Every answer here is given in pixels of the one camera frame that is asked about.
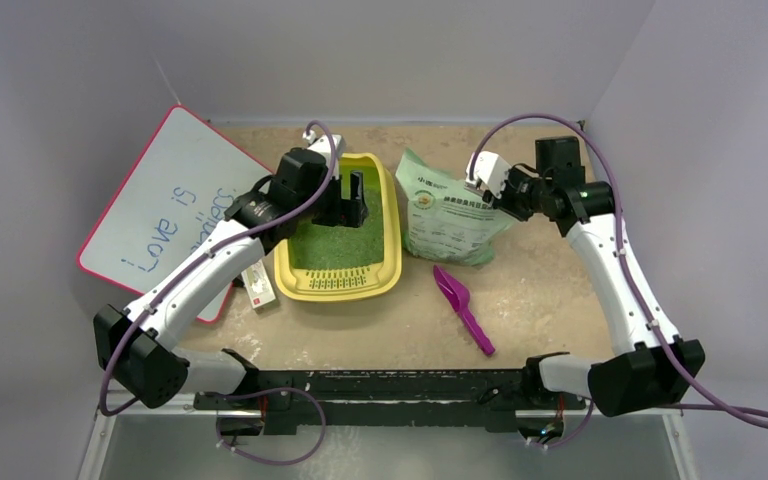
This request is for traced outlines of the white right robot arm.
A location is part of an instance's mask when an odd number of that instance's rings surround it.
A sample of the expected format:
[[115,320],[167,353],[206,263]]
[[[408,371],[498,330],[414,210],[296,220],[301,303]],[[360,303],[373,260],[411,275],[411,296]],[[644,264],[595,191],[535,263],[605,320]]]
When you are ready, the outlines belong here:
[[583,262],[608,324],[613,358],[591,362],[569,354],[528,360],[524,399],[544,407],[560,392],[588,397],[606,416],[673,404],[682,399],[703,366],[697,340],[685,340],[646,281],[616,213],[612,187],[590,182],[577,137],[535,143],[537,167],[520,170],[482,151],[467,184],[482,199],[517,220],[541,214],[554,223]]

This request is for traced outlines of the green cat litter bag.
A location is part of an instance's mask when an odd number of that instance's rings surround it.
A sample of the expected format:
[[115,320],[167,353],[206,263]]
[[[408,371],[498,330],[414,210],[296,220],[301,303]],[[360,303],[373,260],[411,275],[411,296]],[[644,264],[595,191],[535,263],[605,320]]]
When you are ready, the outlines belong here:
[[409,148],[396,169],[396,181],[406,198],[403,246],[416,257],[465,266],[486,264],[494,258],[493,239],[515,223]]

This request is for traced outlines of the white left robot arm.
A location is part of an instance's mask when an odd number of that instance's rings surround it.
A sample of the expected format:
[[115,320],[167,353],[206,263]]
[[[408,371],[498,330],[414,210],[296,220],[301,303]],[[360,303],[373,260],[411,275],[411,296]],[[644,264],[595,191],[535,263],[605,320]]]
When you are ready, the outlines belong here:
[[300,221],[327,227],[360,227],[368,216],[365,177],[342,176],[339,155],[312,147],[285,153],[276,172],[236,197],[208,238],[159,285],[118,310],[107,305],[93,318],[96,350],[104,370],[99,409],[111,381],[148,408],[179,393],[215,393],[232,408],[257,399],[253,365],[230,349],[187,353],[178,343],[197,315],[248,267],[290,238]]

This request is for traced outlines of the magenta plastic litter scoop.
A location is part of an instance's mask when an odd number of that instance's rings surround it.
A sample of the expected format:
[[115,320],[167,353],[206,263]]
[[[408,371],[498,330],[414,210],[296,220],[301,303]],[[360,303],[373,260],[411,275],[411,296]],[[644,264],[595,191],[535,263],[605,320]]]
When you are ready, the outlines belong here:
[[472,340],[485,356],[492,356],[495,353],[495,347],[470,309],[469,289],[441,266],[435,265],[432,272],[438,289],[447,299]]

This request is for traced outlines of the yellow litter box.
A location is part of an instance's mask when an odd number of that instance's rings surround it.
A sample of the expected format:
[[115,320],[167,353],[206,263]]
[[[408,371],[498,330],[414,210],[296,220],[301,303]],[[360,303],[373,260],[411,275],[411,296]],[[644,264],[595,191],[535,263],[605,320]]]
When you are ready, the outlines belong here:
[[399,207],[392,174],[372,153],[346,154],[340,171],[360,171],[369,217],[359,228],[304,221],[274,251],[274,277],[287,297],[347,302],[391,290],[402,274]]

